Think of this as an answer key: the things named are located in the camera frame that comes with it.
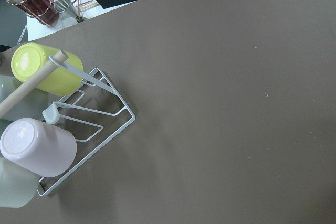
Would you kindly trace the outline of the yellow cup on rack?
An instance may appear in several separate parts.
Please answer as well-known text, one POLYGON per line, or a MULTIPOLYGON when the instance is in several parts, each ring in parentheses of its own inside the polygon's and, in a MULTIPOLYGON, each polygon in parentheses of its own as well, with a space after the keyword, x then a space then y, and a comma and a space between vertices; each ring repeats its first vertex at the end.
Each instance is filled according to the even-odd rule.
POLYGON ((57 48, 29 42, 19 46, 11 59, 11 70, 20 82, 40 78, 36 88, 45 92, 65 96, 75 92, 82 83, 82 77, 57 66, 53 60, 59 62, 57 48))

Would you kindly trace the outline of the white cup on rack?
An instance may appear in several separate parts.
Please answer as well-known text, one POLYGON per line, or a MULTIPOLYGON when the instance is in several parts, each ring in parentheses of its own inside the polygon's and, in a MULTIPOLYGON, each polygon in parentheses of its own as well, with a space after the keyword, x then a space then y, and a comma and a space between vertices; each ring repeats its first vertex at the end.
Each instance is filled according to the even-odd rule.
POLYGON ((1 207, 20 208, 36 193, 39 176, 1 157, 1 207))

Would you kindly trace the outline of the white cup rack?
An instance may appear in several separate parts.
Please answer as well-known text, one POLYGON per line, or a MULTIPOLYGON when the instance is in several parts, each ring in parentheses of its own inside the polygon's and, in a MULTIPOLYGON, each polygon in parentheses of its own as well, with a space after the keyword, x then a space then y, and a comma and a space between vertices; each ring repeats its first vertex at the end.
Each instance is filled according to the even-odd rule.
MULTIPOLYGON (((80 123, 84 126, 95 127, 97 130, 93 132, 88 138, 86 139, 77 139, 77 142, 88 142, 91 139, 98 136, 100 133, 107 130, 101 124, 97 124, 95 122, 90 122, 88 120, 82 120, 78 118, 74 118, 69 115, 63 114, 58 109, 61 108, 62 110, 76 110, 76 111, 85 111, 96 114, 98 117, 109 116, 109 117, 117 117, 123 111, 127 111, 130 115, 130 119, 123 123, 120 127, 115 129, 113 132, 109 133, 109 135, 101 141, 93 150, 91 150, 85 157, 83 157, 80 161, 76 162, 74 165, 71 166, 69 171, 64 172, 60 175, 60 178, 57 179, 48 189, 44 189, 42 185, 39 185, 37 188, 37 193, 39 196, 43 197, 50 194, 55 188, 57 188, 64 180, 66 180, 76 169, 78 169, 82 164, 84 164, 89 158, 91 158, 97 151, 103 148, 109 141, 111 141, 115 136, 117 136, 120 132, 122 132, 127 126, 129 126, 132 122, 135 121, 135 115, 127 105, 121 94, 117 91, 114 87, 112 82, 108 79, 108 77, 99 69, 94 68, 90 73, 85 73, 78 68, 66 63, 68 59, 68 55, 64 51, 59 51, 56 54, 56 57, 59 58, 59 62, 53 60, 53 57, 50 56, 50 61, 55 62, 57 66, 64 68, 80 77, 82 77, 82 83, 76 92, 79 92, 81 95, 80 97, 74 101, 73 103, 67 103, 67 101, 73 96, 73 94, 66 95, 60 98, 59 101, 55 101, 51 103, 51 105, 42 112, 43 118, 46 123, 50 125, 55 125, 59 122, 59 120, 64 119, 68 121, 73 121, 80 123), (123 107, 119 109, 119 111, 110 113, 106 111, 96 110, 87 108, 84 106, 78 106, 77 103, 85 96, 85 92, 81 89, 82 86, 89 86, 89 87, 98 87, 101 90, 108 92, 109 94, 114 95, 120 100, 120 103, 123 104, 123 107)), ((1 102, 1 116, 7 114, 10 109, 12 109, 21 99, 28 95, 29 91, 32 91, 33 88, 36 87, 40 83, 40 78, 38 76, 35 79, 30 79, 29 82, 24 82, 21 84, 16 90, 14 90, 8 97, 1 102)))

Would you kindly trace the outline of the pink cup on rack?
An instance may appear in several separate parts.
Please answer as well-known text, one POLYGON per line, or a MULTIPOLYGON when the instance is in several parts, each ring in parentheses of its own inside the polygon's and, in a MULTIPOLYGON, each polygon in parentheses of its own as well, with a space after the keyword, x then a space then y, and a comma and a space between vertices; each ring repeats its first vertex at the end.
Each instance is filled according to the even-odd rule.
POLYGON ((65 172, 76 152, 77 143, 69 131, 31 118, 14 121, 1 136, 2 155, 41 177, 65 172))

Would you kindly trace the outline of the steel jigger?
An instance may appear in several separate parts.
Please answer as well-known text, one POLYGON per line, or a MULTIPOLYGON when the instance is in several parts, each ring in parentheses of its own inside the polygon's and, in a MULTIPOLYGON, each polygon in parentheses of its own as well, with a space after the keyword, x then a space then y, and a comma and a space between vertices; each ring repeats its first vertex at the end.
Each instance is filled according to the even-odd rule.
POLYGON ((82 22, 81 16, 78 14, 77 9, 74 7, 71 0, 55 0, 55 11, 64 14, 68 17, 74 18, 78 23, 82 22))

